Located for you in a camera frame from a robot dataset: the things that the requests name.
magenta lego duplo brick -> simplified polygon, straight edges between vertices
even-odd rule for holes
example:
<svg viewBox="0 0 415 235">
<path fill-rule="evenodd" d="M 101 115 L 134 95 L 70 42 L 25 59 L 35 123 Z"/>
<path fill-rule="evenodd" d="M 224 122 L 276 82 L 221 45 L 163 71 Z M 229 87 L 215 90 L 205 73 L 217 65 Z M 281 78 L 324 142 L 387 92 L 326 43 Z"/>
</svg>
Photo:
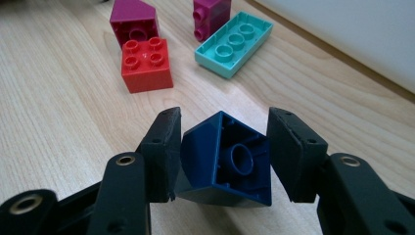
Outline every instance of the magenta lego duplo brick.
<svg viewBox="0 0 415 235">
<path fill-rule="evenodd" d="M 115 0 L 110 24 L 119 46 L 159 36 L 156 9 L 140 0 Z"/>
<path fill-rule="evenodd" d="M 194 0 L 195 37 L 204 41 L 229 21 L 231 0 Z"/>
</svg>

toy block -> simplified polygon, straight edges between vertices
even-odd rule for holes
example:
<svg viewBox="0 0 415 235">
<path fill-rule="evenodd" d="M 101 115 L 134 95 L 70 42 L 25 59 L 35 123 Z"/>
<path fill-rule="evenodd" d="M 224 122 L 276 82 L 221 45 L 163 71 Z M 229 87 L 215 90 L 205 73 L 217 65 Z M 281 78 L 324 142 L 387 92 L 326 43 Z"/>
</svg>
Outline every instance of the toy block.
<svg viewBox="0 0 415 235">
<path fill-rule="evenodd" d="M 195 51 L 202 66 L 231 78 L 268 38 L 273 24 L 240 12 Z"/>
<path fill-rule="evenodd" d="M 183 135 L 177 197 L 225 207 L 270 206 L 269 142 L 224 112 Z"/>
<path fill-rule="evenodd" d="M 205 41 L 229 21 L 231 0 L 193 0 L 195 37 Z"/>
<path fill-rule="evenodd" d="M 156 9 L 140 0 L 115 0 L 110 24 L 120 47 L 128 40 L 159 36 Z"/>
<path fill-rule="evenodd" d="M 129 40 L 122 46 L 121 75 L 130 93 L 173 87 L 167 40 Z"/>
</svg>

wood grain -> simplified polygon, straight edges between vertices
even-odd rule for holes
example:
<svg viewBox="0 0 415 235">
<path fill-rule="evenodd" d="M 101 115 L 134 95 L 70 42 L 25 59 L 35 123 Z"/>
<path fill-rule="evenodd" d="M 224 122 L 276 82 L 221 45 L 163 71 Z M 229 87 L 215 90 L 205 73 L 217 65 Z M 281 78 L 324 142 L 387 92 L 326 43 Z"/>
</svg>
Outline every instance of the wood grain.
<svg viewBox="0 0 415 235">
<path fill-rule="evenodd" d="M 369 162 L 415 198 L 415 96 L 253 1 L 274 22 L 230 80 L 194 60 L 191 1 L 146 1 L 168 40 L 174 88 L 129 94 L 109 24 L 114 1 L 0 2 L 0 202 L 48 188 L 60 199 L 102 179 L 157 113 L 180 106 L 182 132 L 218 111 L 265 133 L 268 108 L 294 112 L 329 143 Z M 316 204 L 291 204 L 275 175 L 273 206 L 241 210 L 176 200 L 152 205 L 154 234 L 321 233 Z"/>
</svg>

